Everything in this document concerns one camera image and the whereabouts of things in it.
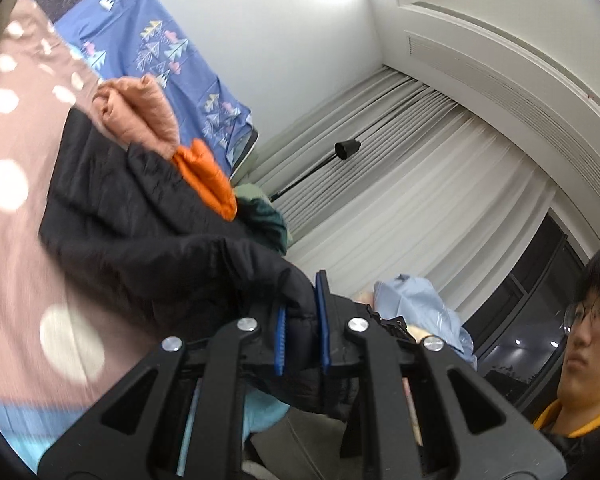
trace polka dot blanket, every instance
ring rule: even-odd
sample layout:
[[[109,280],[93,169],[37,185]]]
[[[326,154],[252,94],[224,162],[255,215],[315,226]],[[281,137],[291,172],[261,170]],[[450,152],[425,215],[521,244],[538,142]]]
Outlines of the polka dot blanket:
[[[0,430],[52,442],[154,345],[67,281],[38,227],[71,106],[89,112],[97,76],[33,0],[0,44]]]

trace eyeglasses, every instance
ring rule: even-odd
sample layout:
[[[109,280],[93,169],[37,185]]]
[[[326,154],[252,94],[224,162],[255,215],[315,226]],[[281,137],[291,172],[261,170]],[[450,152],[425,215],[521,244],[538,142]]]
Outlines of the eyeglasses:
[[[600,334],[600,298],[590,305],[585,305],[582,301],[570,304],[564,313],[564,333],[569,334],[572,328],[580,325],[587,314],[589,314],[592,330]]]

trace black lamp pole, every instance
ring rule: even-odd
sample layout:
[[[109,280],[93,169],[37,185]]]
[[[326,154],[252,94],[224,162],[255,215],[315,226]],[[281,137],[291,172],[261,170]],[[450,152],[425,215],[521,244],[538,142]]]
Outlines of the black lamp pole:
[[[325,157],[323,160],[318,162],[318,164],[316,164],[314,167],[312,167],[309,171],[307,171],[298,180],[296,180],[295,182],[286,186],[285,189],[283,189],[282,191],[278,191],[278,192],[274,193],[273,195],[271,195],[271,197],[269,199],[272,202],[279,199],[287,191],[289,191],[290,189],[293,189],[295,186],[300,184],[303,180],[308,179],[312,174],[314,174],[316,171],[320,170],[320,168],[325,167],[336,157],[339,158],[340,160],[346,160],[354,153],[357,153],[358,150],[360,149],[360,146],[361,146],[360,141],[355,140],[355,139],[349,139],[349,140],[343,140],[342,142],[336,142],[336,144],[333,147],[335,153],[331,153],[331,154],[327,155],[327,157]]]

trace bed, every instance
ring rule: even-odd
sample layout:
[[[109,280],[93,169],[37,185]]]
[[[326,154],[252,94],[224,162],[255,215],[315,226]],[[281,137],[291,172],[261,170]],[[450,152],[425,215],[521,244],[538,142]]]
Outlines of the bed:
[[[250,111],[157,0],[82,0],[55,24],[18,0],[0,43],[0,432],[33,471],[157,343],[84,294],[38,241],[69,108],[89,113],[102,78],[145,72],[163,83],[183,143],[204,139],[235,173],[257,139]]]

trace person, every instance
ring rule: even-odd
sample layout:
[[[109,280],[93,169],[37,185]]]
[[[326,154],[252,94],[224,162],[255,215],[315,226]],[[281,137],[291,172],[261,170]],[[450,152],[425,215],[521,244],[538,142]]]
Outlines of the person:
[[[557,399],[534,426],[571,468],[600,439],[600,250],[587,264],[576,302],[564,317],[568,334]]]

